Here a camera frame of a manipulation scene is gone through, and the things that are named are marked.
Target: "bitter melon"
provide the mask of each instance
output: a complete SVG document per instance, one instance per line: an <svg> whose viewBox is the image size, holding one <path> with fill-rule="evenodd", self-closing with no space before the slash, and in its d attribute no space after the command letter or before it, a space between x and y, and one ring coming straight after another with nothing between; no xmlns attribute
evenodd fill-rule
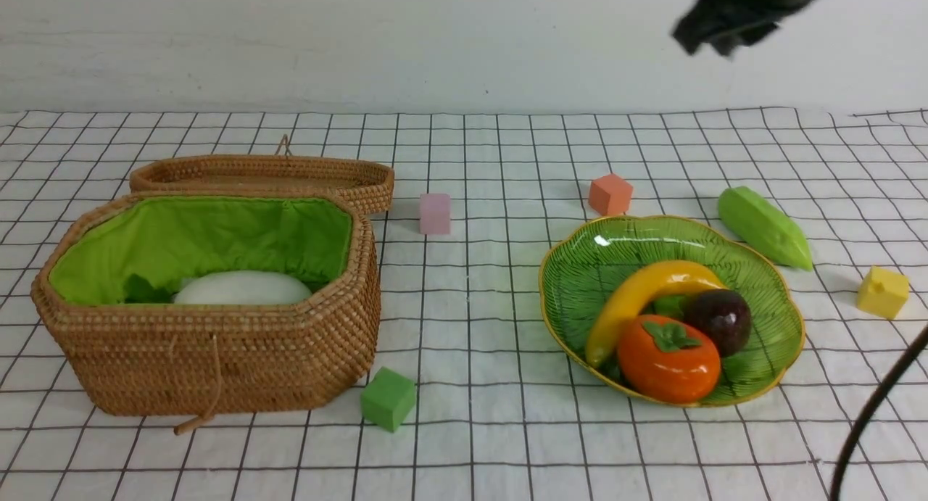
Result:
<svg viewBox="0 0 928 501"><path fill-rule="evenodd" d="M732 233L774 263L812 270L812 253L799 226L749 187L730 187L718 198L718 216Z"/></svg>

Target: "grid tablecloth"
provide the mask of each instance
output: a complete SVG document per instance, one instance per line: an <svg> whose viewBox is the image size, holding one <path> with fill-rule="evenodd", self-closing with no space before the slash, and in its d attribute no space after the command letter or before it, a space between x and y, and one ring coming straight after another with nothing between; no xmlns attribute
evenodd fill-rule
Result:
<svg viewBox="0 0 928 501"><path fill-rule="evenodd" d="M375 217L384 320L375 369L417 379L395 434L365 425L363 383L311 413L174 418L96 411L39 323L30 281L69 224L165 157L362 158L397 171ZM792 108L662 115L0 115L0 499L622 501L825 498L863 402L928 320L924 112ZM589 181L635 186L630 214L717 227L748 185L808 234L814 273L783 270L808 343L779 388L739 407L629 401L573 365L541 322L537 268L595 216ZM451 236L417 201L453 198ZM855 309L872 264L913 293L895 322ZM928 499L928 357L862 439L846 500Z"/></svg>

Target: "toy banana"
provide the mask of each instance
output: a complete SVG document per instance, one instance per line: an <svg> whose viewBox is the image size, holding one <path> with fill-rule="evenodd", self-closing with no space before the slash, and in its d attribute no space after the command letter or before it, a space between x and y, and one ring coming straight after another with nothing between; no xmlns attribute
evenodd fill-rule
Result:
<svg viewBox="0 0 928 501"><path fill-rule="evenodd" d="M616 352L624 326L654 299L725 288L709 267L692 261L659 261L637 270L613 291L593 323L587 338L587 363L599 368Z"/></svg>

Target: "orange persimmon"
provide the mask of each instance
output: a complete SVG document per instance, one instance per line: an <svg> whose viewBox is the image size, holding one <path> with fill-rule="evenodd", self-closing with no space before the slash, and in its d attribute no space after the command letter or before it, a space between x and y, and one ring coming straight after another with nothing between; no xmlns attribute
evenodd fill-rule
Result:
<svg viewBox="0 0 928 501"><path fill-rule="evenodd" d="M656 314L642 314L624 327L616 355L638 392L675 405L705 398L722 374L722 359L708 336Z"/></svg>

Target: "black cable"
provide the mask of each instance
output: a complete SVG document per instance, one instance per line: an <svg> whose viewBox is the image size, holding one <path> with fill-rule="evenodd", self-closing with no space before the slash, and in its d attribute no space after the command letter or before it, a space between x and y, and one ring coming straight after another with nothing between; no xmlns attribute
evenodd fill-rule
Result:
<svg viewBox="0 0 928 501"><path fill-rule="evenodd" d="M886 373L886 378L882 379L876 391L873 392L871 397L867 400L867 405L864 405L864 408L861 410L861 415L859 415L858 419L854 422L851 433L848 434L848 438L845 439L845 446L842 447L841 454L838 455L838 461L835 463L834 475L832 476L832 490L829 492L828 496L829 501L840 500L841 483L845 480L845 472L848 470L849 462L851 462L851 455L854 454L854 449L858 446L864 429L867 428L867 424L871 421L871 418L873 418L873 413L875 413L882 402L888 398L892 387L899 382L899 378L902 378L902 375L906 373L909 366L915 362L915 359L918 358L922 350L925 350L926 347L928 347L928 326L925 326L924 329L921 330L918 338L915 338L911 345L908 346L908 349L902 353L902 356L895 362L892 369Z"/></svg>

